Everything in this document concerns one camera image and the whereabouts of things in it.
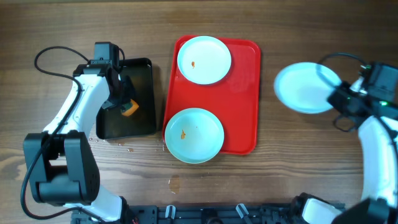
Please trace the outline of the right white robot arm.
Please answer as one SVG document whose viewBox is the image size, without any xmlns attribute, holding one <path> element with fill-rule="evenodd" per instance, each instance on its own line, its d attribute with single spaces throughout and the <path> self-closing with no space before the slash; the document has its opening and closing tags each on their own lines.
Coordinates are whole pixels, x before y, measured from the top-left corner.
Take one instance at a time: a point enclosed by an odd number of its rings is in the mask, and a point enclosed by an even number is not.
<svg viewBox="0 0 398 224">
<path fill-rule="evenodd" d="M 289 108 L 317 114 L 332 108 L 354 123 L 363 153 L 362 199 L 332 223 L 397 223 L 396 85 L 295 82 L 280 90 Z"/>
</svg>

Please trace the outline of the orange green sponge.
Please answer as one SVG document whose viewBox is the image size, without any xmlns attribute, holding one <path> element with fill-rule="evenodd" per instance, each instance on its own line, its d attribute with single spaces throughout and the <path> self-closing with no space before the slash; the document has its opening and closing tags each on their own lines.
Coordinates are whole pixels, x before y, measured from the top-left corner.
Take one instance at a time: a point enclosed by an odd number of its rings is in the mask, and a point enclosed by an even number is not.
<svg viewBox="0 0 398 224">
<path fill-rule="evenodd" d="M 125 117 L 131 116 L 137 109 L 139 105 L 134 101 L 130 100 L 129 102 L 121 105 L 121 114 Z"/>
</svg>

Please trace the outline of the white plate with stain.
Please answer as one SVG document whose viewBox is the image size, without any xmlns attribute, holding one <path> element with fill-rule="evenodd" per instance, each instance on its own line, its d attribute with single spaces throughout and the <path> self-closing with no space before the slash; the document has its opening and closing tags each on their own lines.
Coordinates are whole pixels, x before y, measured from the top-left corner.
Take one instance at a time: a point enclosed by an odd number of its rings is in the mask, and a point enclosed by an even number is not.
<svg viewBox="0 0 398 224">
<path fill-rule="evenodd" d="M 177 55 L 181 74 L 198 85 L 210 85 L 222 80 L 231 64 L 232 57 L 227 46 L 210 36 L 198 36 L 186 41 Z"/>
</svg>

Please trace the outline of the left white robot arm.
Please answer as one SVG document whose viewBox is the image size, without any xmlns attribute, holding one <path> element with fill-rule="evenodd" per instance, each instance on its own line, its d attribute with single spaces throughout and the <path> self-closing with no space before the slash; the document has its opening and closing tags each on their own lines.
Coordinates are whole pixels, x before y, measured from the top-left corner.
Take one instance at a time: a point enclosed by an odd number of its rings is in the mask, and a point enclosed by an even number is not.
<svg viewBox="0 0 398 224">
<path fill-rule="evenodd" d="M 88 142 L 98 111 L 106 101 L 120 101 L 120 69 L 111 64 L 81 64 L 70 79 L 72 89 L 56 118 L 23 142 L 27 172 L 21 187 L 22 211 L 36 220 L 68 212 L 94 223 L 135 223 L 123 197 L 100 184 L 100 172 Z"/>
</svg>

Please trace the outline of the teal plate with stain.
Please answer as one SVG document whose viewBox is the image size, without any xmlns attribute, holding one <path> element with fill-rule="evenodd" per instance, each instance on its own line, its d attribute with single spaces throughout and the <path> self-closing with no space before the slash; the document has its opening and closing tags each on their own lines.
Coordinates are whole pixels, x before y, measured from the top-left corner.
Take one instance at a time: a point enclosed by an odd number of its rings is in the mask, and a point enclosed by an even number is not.
<svg viewBox="0 0 398 224">
<path fill-rule="evenodd" d="M 188 108 L 169 120 L 164 141 L 178 160 L 200 164 L 211 160 L 221 151 L 224 129 L 213 113 L 201 108 Z"/>
</svg>

